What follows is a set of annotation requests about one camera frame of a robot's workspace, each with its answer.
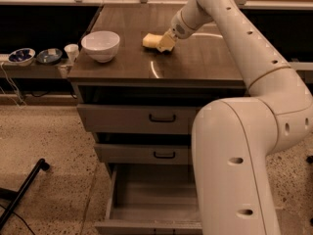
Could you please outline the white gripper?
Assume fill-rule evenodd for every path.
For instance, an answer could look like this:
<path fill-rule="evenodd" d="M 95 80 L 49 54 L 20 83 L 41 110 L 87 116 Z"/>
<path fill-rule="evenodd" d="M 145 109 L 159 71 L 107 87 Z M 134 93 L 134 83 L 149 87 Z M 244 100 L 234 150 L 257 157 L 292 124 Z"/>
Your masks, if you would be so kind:
<path fill-rule="evenodd" d="M 192 35 L 191 29 L 183 21 L 182 11 L 178 11 L 172 18 L 170 28 L 157 41 L 159 52 L 172 51 L 177 38 L 187 39 Z"/>

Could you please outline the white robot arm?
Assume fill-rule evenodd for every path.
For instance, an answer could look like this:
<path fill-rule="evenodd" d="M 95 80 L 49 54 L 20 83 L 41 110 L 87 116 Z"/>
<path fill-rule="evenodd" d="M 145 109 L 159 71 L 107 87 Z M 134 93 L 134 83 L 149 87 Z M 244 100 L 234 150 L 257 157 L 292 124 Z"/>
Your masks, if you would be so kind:
<path fill-rule="evenodd" d="M 190 0 L 166 39 L 215 22 L 248 91 L 197 113 L 192 158 L 203 235 L 281 235 L 266 171 L 269 154 L 312 129 L 312 95 L 288 61 L 241 12 L 238 0 Z"/>

